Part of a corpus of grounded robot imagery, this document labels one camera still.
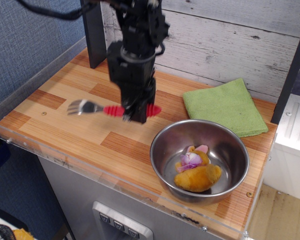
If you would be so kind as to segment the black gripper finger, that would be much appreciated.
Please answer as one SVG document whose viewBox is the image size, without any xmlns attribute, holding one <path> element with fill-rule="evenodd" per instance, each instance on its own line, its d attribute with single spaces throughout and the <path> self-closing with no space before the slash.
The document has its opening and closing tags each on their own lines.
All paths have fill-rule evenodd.
<svg viewBox="0 0 300 240">
<path fill-rule="evenodd" d="M 126 122 L 144 124 L 147 121 L 147 103 L 141 101 L 125 107 L 122 119 Z"/>
<path fill-rule="evenodd" d="M 147 104 L 154 104 L 156 97 L 156 79 L 151 77 L 148 86 L 145 88 L 145 100 Z"/>
</svg>

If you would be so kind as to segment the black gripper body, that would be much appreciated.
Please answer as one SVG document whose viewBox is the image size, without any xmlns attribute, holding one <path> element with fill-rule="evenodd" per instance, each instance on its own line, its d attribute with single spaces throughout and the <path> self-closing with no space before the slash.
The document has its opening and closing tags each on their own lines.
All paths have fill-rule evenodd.
<svg viewBox="0 0 300 240">
<path fill-rule="evenodd" d="M 125 51 L 123 42 L 113 42 L 107 50 L 110 81 L 120 89 L 121 105 L 146 102 L 145 88 L 154 77 L 155 56 L 139 58 Z"/>
</svg>

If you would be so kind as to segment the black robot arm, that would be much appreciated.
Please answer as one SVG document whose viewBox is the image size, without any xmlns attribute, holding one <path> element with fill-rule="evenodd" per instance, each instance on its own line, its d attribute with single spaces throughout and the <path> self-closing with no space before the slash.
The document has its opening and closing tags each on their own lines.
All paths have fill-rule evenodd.
<svg viewBox="0 0 300 240">
<path fill-rule="evenodd" d="M 110 81 L 120 89 L 123 119 L 144 124 L 156 95 L 155 60 L 165 52 L 169 24 L 160 0 L 110 0 L 122 40 L 107 49 Z"/>
</svg>

